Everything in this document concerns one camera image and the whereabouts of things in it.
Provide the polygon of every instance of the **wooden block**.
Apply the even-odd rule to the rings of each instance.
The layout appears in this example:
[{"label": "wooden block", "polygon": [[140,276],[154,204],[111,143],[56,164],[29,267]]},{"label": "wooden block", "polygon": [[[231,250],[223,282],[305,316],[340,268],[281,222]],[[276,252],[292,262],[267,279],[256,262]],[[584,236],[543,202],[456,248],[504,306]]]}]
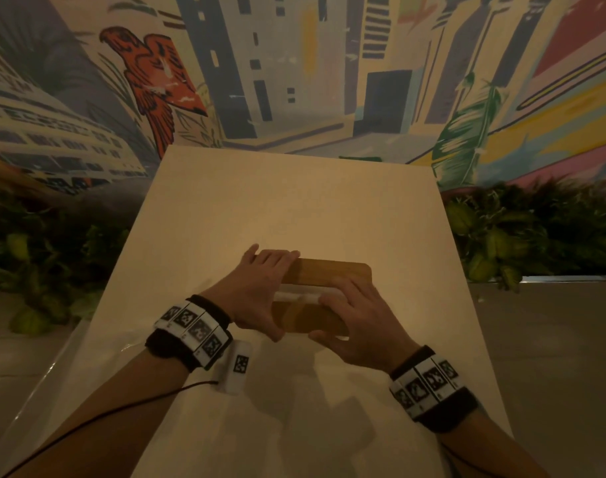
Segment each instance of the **wooden block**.
[{"label": "wooden block", "polygon": [[[283,283],[329,287],[332,277],[347,274],[372,281],[372,269],[365,263],[299,258],[286,273]],[[347,336],[347,327],[341,318],[321,305],[274,302],[272,318],[286,332],[309,333],[321,329],[333,335]]]}]

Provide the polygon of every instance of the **bird head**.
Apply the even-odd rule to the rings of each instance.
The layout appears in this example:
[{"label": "bird head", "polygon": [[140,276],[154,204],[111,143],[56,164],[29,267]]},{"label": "bird head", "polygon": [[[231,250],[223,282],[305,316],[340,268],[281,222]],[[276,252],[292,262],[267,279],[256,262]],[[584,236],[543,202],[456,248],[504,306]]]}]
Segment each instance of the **bird head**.
[{"label": "bird head", "polygon": [[109,27],[100,32],[100,42],[106,42],[117,53],[132,52],[142,43],[135,34],[124,27]]}]

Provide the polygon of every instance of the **hand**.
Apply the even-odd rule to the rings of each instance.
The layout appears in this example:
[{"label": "hand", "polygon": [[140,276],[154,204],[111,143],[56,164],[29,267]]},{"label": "hand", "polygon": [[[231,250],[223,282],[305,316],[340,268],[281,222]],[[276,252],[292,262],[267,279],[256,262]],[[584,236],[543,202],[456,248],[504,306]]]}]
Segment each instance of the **hand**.
[{"label": "hand", "polygon": [[219,305],[238,327],[258,330],[278,342],[285,331],[272,320],[272,301],[300,253],[262,250],[256,255],[258,249],[252,245],[232,272],[200,295]]},{"label": "hand", "polygon": [[347,326],[349,340],[314,330],[309,337],[356,366],[391,373],[420,346],[411,340],[392,309],[369,282],[357,277],[336,278],[332,285],[345,298],[323,294],[319,303],[334,311]]}]

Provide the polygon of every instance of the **tabletop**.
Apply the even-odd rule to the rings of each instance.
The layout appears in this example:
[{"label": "tabletop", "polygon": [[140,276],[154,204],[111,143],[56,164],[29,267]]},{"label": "tabletop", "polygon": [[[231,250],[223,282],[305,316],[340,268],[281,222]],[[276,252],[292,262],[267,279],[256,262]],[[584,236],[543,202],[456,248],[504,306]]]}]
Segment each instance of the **tabletop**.
[{"label": "tabletop", "polygon": [[[229,272],[252,243],[367,263],[403,327],[456,366],[510,433],[489,354],[429,168],[171,146],[57,397],[47,436],[141,348],[176,301]],[[389,378],[307,339],[254,348],[242,395],[181,393],[134,477],[445,476],[435,438]],[[208,373],[198,369],[189,382]]]}]

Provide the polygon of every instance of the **wristband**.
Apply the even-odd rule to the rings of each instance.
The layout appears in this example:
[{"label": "wristband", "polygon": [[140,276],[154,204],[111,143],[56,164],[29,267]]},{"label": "wristband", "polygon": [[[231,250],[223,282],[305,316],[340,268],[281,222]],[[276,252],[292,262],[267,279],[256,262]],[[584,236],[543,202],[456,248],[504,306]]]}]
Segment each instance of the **wristband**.
[{"label": "wristband", "polygon": [[458,426],[478,402],[445,359],[428,346],[413,354],[390,377],[390,391],[410,418],[434,433]]},{"label": "wristband", "polygon": [[146,347],[154,356],[177,358],[192,372],[208,370],[232,343],[229,316],[210,300],[193,295],[155,322]]}]

